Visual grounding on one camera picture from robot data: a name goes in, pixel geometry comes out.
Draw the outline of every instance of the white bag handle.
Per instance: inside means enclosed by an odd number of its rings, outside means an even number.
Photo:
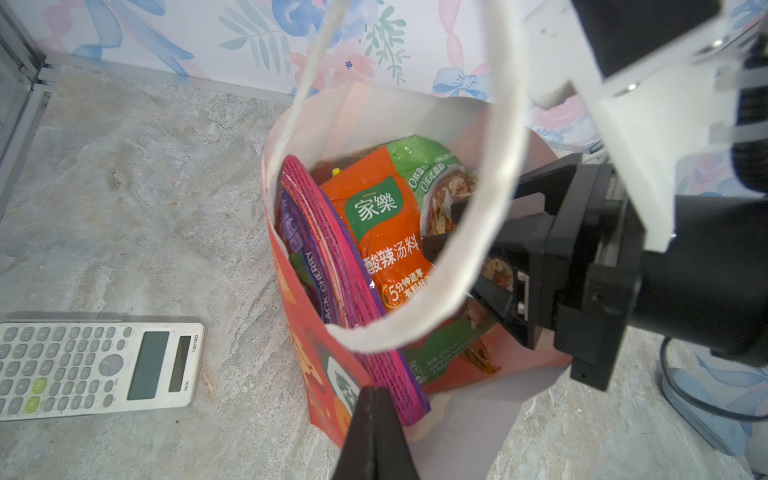
[[[280,132],[266,166],[265,180],[274,178],[283,164],[288,142],[309,96],[321,58],[341,25],[350,1],[336,0],[328,8],[317,42],[307,58],[285,128]],[[513,2],[485,0],[483,3],[494,101],[474,197],[418,294],[404,306],[369,325],[354,329],[326,325],[328,333],[352,352],[377,353],[399,348],[422,338],[452,315],[475,282],[506,217],[528,146],[524,110],[527,103],[526,62],[520,45],[522,28],[515,24],[512,14]]]

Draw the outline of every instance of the floral wallpaper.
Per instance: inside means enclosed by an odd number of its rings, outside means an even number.
[[[331,0],[6,1],[45,52],[291,93]],[[527,15],[539,3],[515,4]],[[353,0],[312,93],[364,81],[492,101],[480,4]],[[724,8],[735,38],[759,21],[768,0],[725,0]],[[599,140],[578,96],[548,111],[532,104],[528,120],[546,141],[584,147]],[[725,194],[721,190],[735,188],[715,174],[725,172],[718,157],[699,162],[685,174],[680,193]]]

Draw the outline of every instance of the gray stone surface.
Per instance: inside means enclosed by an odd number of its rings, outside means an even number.
[[[0,222],[0,309],[200,319],[208,337],[191,406],[4,422],[0,478],[330,476],[263,227],[260,154],[285,108],[61,77]],[[657,345],[631,332],[606,394],[563,377],[529,401],[489,478],[749,478],[658,394]]]

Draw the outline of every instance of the blue bow pattern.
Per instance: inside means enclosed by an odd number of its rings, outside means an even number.
[[[488,100],[491,91],[490,75],[464,75],[461,68],[446,67],[437,72],[435,81],[432,82],[433,94],[450,92],[449,97],[458,97],[463,91],[479,100]]]
[[[165,0],[127,0],[127,2],[152,15],[165,15]],[[188,76],[178,61],[191,60],[194,58],[194,55],[179,48],[168,41],[163,35],[150,28],[140,16],[133,13],[121,0],[112,0],[111,4],[112,9],[106,6],[104,0],[85,0],[85,6],[88,7],[88,12],[93,19],[94,27],[96,27],[98,44],[81,45],[72,52],[74,56],[101,60],[101,53],[105,48],[120,47],[123,43],[123,30],[115,15],[117,13],[136,32],[136,35],[141,38],[147,48],[162,60],[163,63],[179,75]]]

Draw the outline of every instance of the white calculator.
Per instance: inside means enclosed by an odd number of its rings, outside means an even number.
[[[201,323],[0,323],[0,421],[188,405]]]

